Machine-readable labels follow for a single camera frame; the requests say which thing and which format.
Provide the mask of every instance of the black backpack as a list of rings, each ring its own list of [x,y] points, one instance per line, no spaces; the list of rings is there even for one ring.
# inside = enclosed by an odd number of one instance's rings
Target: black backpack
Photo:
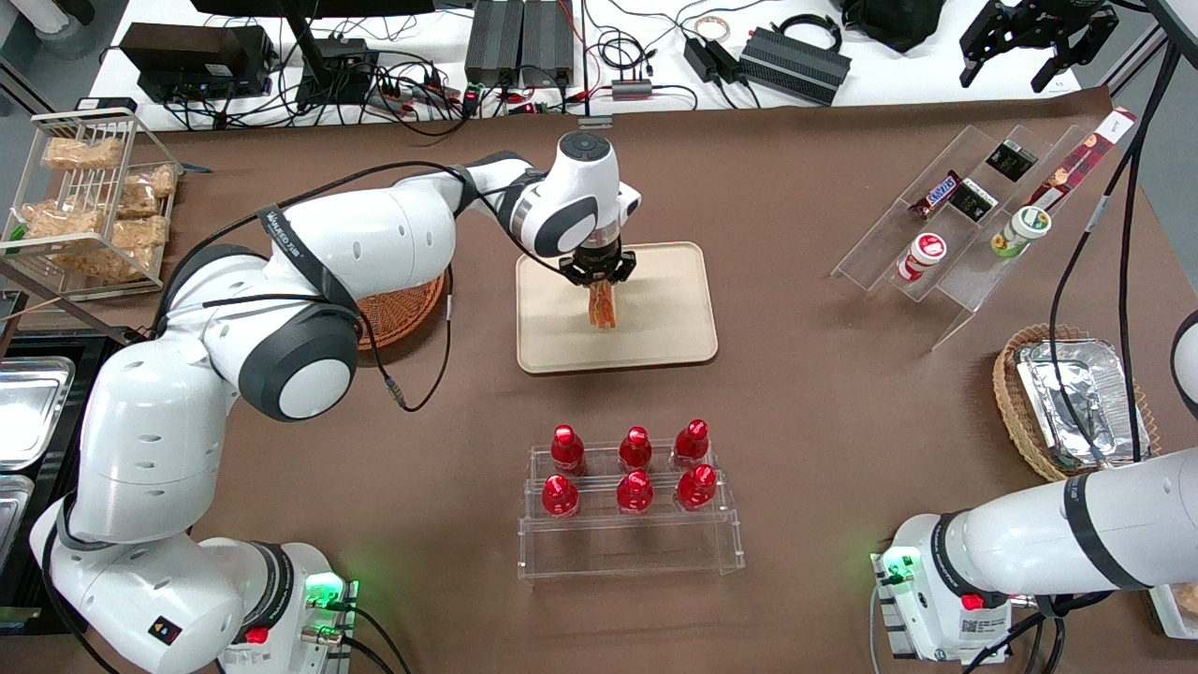
[[[895,51],[936,32],[944,0],[843,0],[845,28],[855,28]]]

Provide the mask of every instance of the wicker basket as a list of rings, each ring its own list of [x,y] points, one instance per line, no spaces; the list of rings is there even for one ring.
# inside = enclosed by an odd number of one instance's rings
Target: wicker basket
[[[1084,340],[1089,333],[1067,324],[1057,326],[1058,340]],[[1011,340],[1003,347],[998,359],[994,360],[994,399],[998,401],[998,411],[1003,415],[1003,424],[1011,436],[1011,442],[1023,455],[1023,461],[1028,462],[1041,478],[1054,482],[1064,480],[1081,473],[1089,473],[1094,469],[1085,469],[1076,473],[1063,470],[1052,462],[1048,448],[1045,447],[1040,435],[1040,425],[1036,423],[1031,403],[1028,402],[1023,393],[1023,383],[1019,374],[1015,369],[1015,351],[1024,345],[1042,342],[1048,339],[1048,324],[1030,324],[1015,333]],[[1161,437],[1156,432],[1156,423],[1152,413],[1144,401],[1144,393],[1136,385],[1136,406],[1144,418],[1144,429],[1148,431],[1148,442],[1154,454],[1161,451]]]
[[[441,299],[444,278],[442,273],[424,285],[370,295],[358,300],[358,306],[374,328],[375,342],[380,350],[399,342],[429,317]],[[370,351],[370,336],[365,332],[358,340],[358,351]]]

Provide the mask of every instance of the aluminum foil tray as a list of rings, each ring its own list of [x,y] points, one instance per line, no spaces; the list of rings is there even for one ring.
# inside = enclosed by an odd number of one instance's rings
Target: aluminum foil tray
[[[1131,420],[1123,364],[1115,348],[1101,340],[1058,341],[1057,360],[1065,393],[1082,423],[1081,431],[1065,407],[1048,342],[1035,342],[1015,352],[1024,393],[1052,460],[1067,470],[1131,463]],[[1136,423],[1142,451],[1145,457],[1151,456],[1139,414]]]
[[[73,379],[74,364],[61,357],[0,360],[0,473],[42,459]]]
[[[0,475],[0,569],[8,559],[25,504],[34,493],[34,481],[24,475]]]

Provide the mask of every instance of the brown tablecloth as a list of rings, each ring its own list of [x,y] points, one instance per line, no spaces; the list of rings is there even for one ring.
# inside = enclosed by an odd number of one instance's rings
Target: brown tablecloth
[[[931,299],[912,304],[889,287],[866,298],[828,272],[966,123],[996,138],[1016,123],[1055,138],[1073,122],[1093,126],[1109,104],[1091,91],[1027,103],[618,116],[604,133],[623,180],[645,194],[627,238],[703,248],[720,336],[713,363],[525,375],[515,362],[518,251],[468,214],[454,257],[453,358],[429,407],[400,413],[368,368],[315,421],[282,425],[237,406],[216,504],[194,534],[320,547],[362,581],[363,607],[422,674],[869,672],[867,554],[913,515],[1040,482],[999,420],[991,365],[1011,333],[1047,318],[1115,162],[1102,164],[1053,233],[934,353],[928,346],[955,311]],[[183,180],[174,257],[262,204],[377,163],[454,163],[512,148],[547,168],[557,136],[571,128],[574,117],[512,117],[471,122],[436,144],[397,126],[169,134],[181,159],[216,169]],[[1112,204],[1061,310],[1111,341],[1121,204]],[[1175,450],[1198,436],[1168,370],[1174,329],[1196,302],[1150,208],[1142,202],[1138,212],[1135,372],[1166,449]],[[255,227],[231,239],[266,249]],[[104,315],[139,324],[147,305],[110,302]],[[431,383],[442,339],[434,322],[388,354],[410,396]],[[599,442],[634,424],[672,435],[696,417],[712,425],[740,506],[744,571],[536,589],[516,579],[531,445],[561,423]],[[1154,636],[1148,625],[1135,595],[1073,614],[1059,672],[1194,672],[1198,645]],[[368,630],[362,636],[381,646]],[[884,638],[878,643],[885,654]],[[993,670],[1022,669],[1025,648]],[[69,637],[5,639],[0,652],[6,673],[96,670]],[[885,655],[882,664],[888,673],[958,670]],[[355,667],[371,668],[357,658]]]

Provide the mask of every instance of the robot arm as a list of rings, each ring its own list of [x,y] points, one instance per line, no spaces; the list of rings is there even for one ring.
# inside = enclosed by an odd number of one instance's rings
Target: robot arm
[[[1178,329],[1173,376],[1198,419],[1198,311]],[[968,511],[918,515],[898,528],[876,570],[919,657],[962,662],[992,640],[966,625],[1002,626],[1000,636],[1011,596],[1196,582],[1198,449],[1033,487]]]
[[[1039,93],[1061,71],[1094,60],[1117,25],[1119,17],[1105,0],[1022,0],[1014,7],[988,0],[961,36],[966,57],[961,86],[973,84],[986,61],[999,54],[1052,47],[1053,56],[1031,79],[1031,90]],[[1084,31],[1082,37],[1070,44],[1079,31]]]
[[[327,640],[301,648],[300,636],[321,619],[314,591],[343,596],[325,558],[302,544],[196,545],[184,533],[212,503],[232,405],[278,421],[337,405],[358,360],[356,300],[442,273],[468,208],[538,255],[605,269],[640,202],[611,144],[588,133],[564,135],[547,174],[510,152],[450,170],[264,208],[270,259],[240,245],[199,251],[164,290],[158,339],[104,364],[77,496],[52,505],[30,542],[61,595],[134,664],[183,674],[220,656],[230,674],[320,672],[310,667]]]

